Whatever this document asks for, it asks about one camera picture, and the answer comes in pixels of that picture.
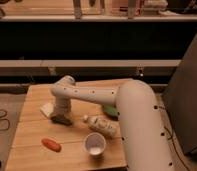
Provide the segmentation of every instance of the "white cup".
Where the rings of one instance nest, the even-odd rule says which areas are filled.
[[[90,155],[99,156],[106,148],[106,140],[100,133],[92,132],[85,138],[84,146]]]

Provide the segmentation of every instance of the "floor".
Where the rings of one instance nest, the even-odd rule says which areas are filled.
[[[163,102],[161,100],[161,96],[157,95],[158,101],[160,106],[163,106]],[[13,136],[15,134],[17,122],[19,119],[19,115],[22,109],[23,102],[25,100],[25,94],[0,94],[0,109],[5,109],[8,111],[8,115],[6,118],[10,121],[10,129],[7,131],[0,131],[0,160],[2,161],[2,168],[0,171],[4,170],[10,146],[13,141]],[[161,115],[164,121],[165,126],[171,130],[169,120],[164,109],[161,109]],[[6,126],[6,122],[0,122],[0,128],[4,128]],[[186,164],[189,168],[189,171],[197,171],[197,161],[193,161],[191,158],[183,156],[181,149],[179,147],[178,141],[176,136],[173,137],[176,150],[178,151],[179,156],[181,157],[182,161]],[[172,145],[172,141],[169,140],[170,149],[173,156],[173,163],[176,168],[176,171],[188,171],[187,168],[181,163],[178,155],[175,153],[175,149]]]

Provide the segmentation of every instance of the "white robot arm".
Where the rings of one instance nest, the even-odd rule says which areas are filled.
[[[146,83],[131,80],[113,88],[78,87],[65,76],[51,92],[57,115],[70,108],[71,98],[116,106],[128,170],[174,171],[157,100]]]

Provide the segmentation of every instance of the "white bottle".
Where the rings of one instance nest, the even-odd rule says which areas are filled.
[[[88,126],[103,135],[113,138],[116,135],[117,127],[106,119],[97,116],[84,115],[83,120]]]

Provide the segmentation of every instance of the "wooden table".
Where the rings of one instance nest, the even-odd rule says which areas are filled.
[[[80,82],[77,85],[118,86],[127,80]],[[72,126],[64,126],[53,124],[40,112],[42,105],[52,101],[54,97],[50,93],[50,85],[29,87],[8,158],[7,171],[75,171],[126,166],[118,121],[113,121],[118,125],[117,135],[114,139],[107,139],[102,158],[95,160],[84,149],[83,140],[92,131],[83,123],[83,115],[106,117],[101,105],[72,100],[75,122]],[[45,148],[41,144],[42,138],[51,138],[60,143],[61,152]]]

